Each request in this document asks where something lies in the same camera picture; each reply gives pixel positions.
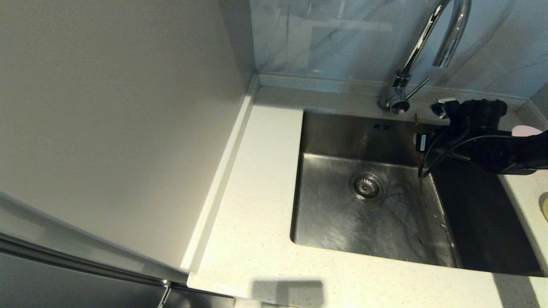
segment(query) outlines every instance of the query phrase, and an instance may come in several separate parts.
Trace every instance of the stainless steel sink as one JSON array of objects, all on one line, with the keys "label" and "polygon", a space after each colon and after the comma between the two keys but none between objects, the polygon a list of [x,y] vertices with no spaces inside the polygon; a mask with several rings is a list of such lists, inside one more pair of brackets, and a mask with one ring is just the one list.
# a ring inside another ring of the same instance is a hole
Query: stainless steel sink
[{"label": "stainless steel sink", "polygon": [[433,265],[544,276],[498,177],[447,159],[419,181],[435,126],[306,112],[291,239]]}]

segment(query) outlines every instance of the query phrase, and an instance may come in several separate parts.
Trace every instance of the wall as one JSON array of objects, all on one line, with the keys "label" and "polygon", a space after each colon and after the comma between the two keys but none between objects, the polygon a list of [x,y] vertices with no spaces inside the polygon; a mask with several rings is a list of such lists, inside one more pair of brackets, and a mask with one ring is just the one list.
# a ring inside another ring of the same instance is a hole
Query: wall
[{"label": "wall", "polygon": [[[255,62],[262,72],[388,81],[435,0],[251,0]],[[431,63],[452,4],[413,70],[430,85],[528,98],[548,81],[548,2],[473,1],[449,69]]]},{"label": "wall", "polygon": [[548,118],[548,82],[531,97],[531,101],[539,109],[540,113],[545,118]]},{"label": "wall", "polygon": [[0,191],[179,267],[254,71],[249,2],[10,1]]}]

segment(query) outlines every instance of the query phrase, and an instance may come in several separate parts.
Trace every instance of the yellow object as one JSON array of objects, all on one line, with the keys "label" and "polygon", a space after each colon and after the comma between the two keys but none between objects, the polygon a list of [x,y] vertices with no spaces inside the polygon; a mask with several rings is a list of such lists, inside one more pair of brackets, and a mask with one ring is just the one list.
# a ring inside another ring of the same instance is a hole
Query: yellow object
[{"label": "yellow object", "polygon": [[540,205],[540,210],[544,215],[544,219],[548,221],[548,198],[544,199],[543,203]]}]

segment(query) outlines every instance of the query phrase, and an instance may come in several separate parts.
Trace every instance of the drain strainer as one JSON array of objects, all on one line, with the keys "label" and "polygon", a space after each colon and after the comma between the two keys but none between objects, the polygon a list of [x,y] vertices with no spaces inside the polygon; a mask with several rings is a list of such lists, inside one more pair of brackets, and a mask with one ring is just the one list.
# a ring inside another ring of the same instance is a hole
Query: drain strainer
[{"label": "drain strainer", "polygon": [[383,197],[384,189],[381,181],[374,174],[363,172],[350,178],[350,190],[364,202],[376,202]]}]

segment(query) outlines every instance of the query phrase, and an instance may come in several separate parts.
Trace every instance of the white countertop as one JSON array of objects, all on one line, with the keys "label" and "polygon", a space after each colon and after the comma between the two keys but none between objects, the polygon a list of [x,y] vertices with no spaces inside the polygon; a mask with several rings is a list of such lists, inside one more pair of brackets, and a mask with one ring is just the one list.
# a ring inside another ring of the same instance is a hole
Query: white countertop
[{"label": "white countertop", "polygon": [[[297,307],[508,308],[537,307],[536,302],[548,307],[547,278],[411,263],[290,240],[303,109],[386,117],[371,104],[345,94],[259,90],[205,254],[198,272],[189,276],[189,287]],[[417,106],[398,119],[409,120],[418,112],[421,122],[436,122],[429,110]],[[501,128],[518,124],[513,117],[507,115]],[[548,173],[501,179],[546,260],[548,223],[538,199],[548,191]]]}]

